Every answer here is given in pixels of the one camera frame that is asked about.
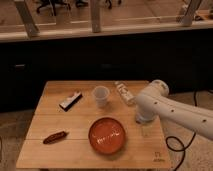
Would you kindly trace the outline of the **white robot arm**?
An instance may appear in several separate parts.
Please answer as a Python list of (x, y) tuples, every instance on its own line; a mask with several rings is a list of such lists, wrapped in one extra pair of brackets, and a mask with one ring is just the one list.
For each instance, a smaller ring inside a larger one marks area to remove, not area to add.
[(213, 141), (213, 110), (168, 98), (169, 87), (162, 80), (153, 80), (135, 97), (139, 121), (149, 122), (156, 115), (167, 118)]

